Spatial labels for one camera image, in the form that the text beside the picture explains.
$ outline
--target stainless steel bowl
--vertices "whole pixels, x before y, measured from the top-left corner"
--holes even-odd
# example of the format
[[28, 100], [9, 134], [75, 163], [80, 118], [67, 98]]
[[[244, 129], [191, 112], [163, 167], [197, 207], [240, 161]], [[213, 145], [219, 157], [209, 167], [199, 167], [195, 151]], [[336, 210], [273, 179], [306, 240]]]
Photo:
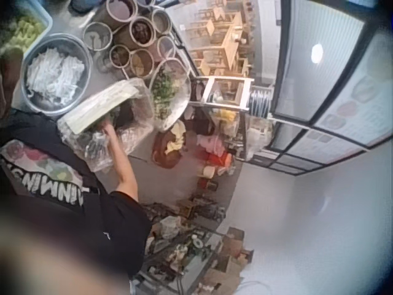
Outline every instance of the stainless steel bowl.
[[[54, 106], [49, 101], [42, 99], [42, 95], [34, 93], [33, 97], [28, 98], [27, 96], [27, 69], [31, 64], [32, 60], [37, 57], [40, 53], [44, 53], [48, 48], [57, 48], [59, 53], [64, 53], [72, 57], [77, 57], [84, 65], [85, 70], [83, 71], [78, 83], [77, 90], [75, 91], [73, 99], [65, 106]], [[43, 112], [47, 116], [59, 116], [78, 105], [82, 96], [87, 88], [88, 82], [91, 75], [91, 66], [93, 62], [90, 53], [84, 43], [70, 34], [52, 34], [47, 38], [43, 39], [29, 55], [23, 61], [21, 68], [21, 89], [23, 99], [26, 104], [36, 112]]]

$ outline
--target white noodles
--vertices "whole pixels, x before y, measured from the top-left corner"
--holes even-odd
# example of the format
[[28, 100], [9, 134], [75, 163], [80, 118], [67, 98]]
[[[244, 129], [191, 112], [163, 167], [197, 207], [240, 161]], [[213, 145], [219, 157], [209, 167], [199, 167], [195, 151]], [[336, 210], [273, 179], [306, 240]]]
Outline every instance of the white noodles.
[[57, 49], [47, 49], [29, 65], [27, 88], [30, 92], [40, 93], [52, 104], [65, 105], [72, 100], [84, 69], [78, 58], [66, 57]]

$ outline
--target ceiling light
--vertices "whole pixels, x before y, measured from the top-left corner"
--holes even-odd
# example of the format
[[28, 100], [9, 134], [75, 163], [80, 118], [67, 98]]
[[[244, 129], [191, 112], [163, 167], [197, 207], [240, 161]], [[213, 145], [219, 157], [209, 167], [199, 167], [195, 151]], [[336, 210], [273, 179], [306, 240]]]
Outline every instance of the ceiling light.
[[324, 54], [324, 49], [322, 48], [322, 45], [320, 44], [314, 45], [311, 51], [311, 61], [313, 63], [319, 63], [322, 60], [323, 54]]

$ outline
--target sliced vegetables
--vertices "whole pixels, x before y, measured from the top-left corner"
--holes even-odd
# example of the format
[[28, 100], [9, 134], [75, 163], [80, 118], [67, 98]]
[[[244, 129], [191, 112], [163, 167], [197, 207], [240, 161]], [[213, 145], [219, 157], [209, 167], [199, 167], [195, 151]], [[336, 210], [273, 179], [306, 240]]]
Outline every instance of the sliced vegetables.
[[171, 77], [165, 73], [164, 67], [160, 68], [152, 87], [154, 110], [157, 118], [165, 120], [171, 114], [171, 101], [178, 87], [173, 84]]
[[44, 30], [44, 25], [39, 20], [23, 12], [15, 17], [7, 27], [2, 28], [0, 44], [4, 45], [1, 51], [17, 47], [26, 52]]

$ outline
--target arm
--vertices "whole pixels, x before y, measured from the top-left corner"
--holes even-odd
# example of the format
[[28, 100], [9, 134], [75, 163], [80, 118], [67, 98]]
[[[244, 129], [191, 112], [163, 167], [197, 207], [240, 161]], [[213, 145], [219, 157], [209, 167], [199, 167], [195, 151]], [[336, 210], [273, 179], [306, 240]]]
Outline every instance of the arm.
[[119, 177], [119, 185], [116, 191], [123, 192], [135, 201], [138, 201], [138, 184], [136, 183], [134, 171], [121, 142], [117, 138], [116, 131], [108, 120], [104, 121], [103, 130], [109, 137], [108, 148], [113, 158], [115, 171]]

